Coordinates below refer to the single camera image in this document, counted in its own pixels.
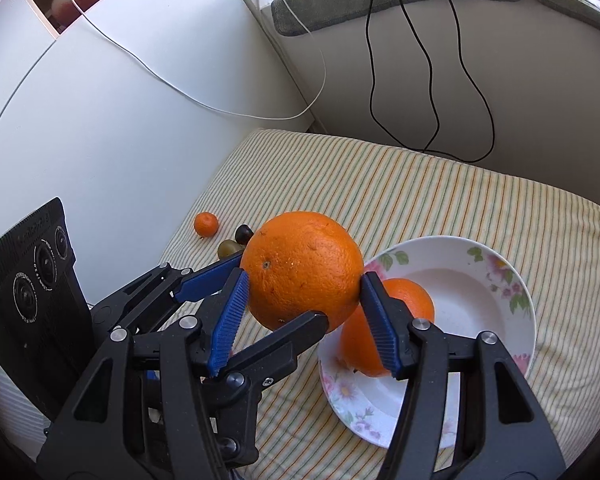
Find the dark plum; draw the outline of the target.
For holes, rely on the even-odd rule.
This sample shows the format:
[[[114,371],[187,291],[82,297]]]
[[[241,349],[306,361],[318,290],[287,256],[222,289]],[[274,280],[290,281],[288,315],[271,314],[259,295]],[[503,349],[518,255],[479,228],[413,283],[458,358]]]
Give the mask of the dark plum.
[[[235,231],[235,242],[239,245],[246,246],[253,237],[253,230],[246,224],[241,224]]]

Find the green-brown plum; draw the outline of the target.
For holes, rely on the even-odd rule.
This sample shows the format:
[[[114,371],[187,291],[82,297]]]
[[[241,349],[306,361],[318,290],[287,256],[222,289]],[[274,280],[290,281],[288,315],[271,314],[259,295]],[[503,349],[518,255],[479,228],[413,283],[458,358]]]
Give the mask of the green-brown plum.
[[[232,255],[242,252],[245,246],[235,242],[234,240],[223,240],[216,250],[216,254],[220,260],[230,258]]]

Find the floral white plate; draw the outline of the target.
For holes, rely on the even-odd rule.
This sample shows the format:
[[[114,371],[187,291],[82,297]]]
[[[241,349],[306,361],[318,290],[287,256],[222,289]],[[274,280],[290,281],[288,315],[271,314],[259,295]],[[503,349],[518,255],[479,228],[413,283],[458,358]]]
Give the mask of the floral white plate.
[[[383,280],[416,282],[434,300],[436,324],[445,333],[474,338],[490,330],[521,373],[528,373],[536,341],[532,298],[520,274],[495,250],[464,237],[425,236],[370,258],[365,270]],[[326,335],[317,349],[328,404],[358,437],[388,448],[406,383],[349,370],[338,360],[340,333]]]

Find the large round orange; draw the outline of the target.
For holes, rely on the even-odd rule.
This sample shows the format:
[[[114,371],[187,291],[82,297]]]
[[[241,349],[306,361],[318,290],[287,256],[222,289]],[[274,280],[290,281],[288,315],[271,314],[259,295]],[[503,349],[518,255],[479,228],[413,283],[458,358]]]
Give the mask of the large round orange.
[[[340,326],[358,306],[362,252],[335,220],[291,211],[265,222],[248,242],[242,270],[249,278],[248,308],[268,330],[309,311]]]

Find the large oval orange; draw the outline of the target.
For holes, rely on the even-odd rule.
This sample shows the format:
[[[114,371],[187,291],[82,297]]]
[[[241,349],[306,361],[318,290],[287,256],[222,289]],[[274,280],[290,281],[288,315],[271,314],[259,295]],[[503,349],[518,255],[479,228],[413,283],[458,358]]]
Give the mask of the large oval orange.
[[[386,278],[381,281],[387,295],[404,303],[402,310],[409,310],[413,318],[424,318],[433,323],[436,320],[434,300],[428,292],[407,278]],[[377,309],[366,316],[360,304],[350,318],[344,322],[340,333],[340,360],[355,372],[367,377],[388,376],[392,368],[385,367],[383,356],[395,358],[391,345],[396,341],[389,336],[388,321],[381,318]]]

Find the small tangerine with stem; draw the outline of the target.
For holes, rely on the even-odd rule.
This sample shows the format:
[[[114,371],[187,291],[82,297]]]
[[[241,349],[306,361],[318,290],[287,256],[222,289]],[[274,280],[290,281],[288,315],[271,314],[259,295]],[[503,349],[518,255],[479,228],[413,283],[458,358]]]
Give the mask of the small tangerine with stem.
[[[193,222],[194,231],[203,238],[214,237],[219,231],[220,222],[214,214],[208,211],[196,214]]]

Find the striped towel cloth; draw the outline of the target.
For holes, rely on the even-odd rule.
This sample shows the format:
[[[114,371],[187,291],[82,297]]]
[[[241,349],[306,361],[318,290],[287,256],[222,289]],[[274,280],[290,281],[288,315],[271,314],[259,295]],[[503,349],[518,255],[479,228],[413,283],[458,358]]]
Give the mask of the striped towel cloth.
[[[352,139],[260,130],[228,155],[161,260],[198,269],[241,224],[286,211],[326,214],[367,269],[422,286],[448,333],[502,338],[550,422],[567,466],[600,432],[600,206],[526,179]],[[220,220],[215,240],[193,218]],[[405,385],[343,368],[329,347],[303,353],[259,404],[257,463],[244,479],[373,479],[381,417]]]

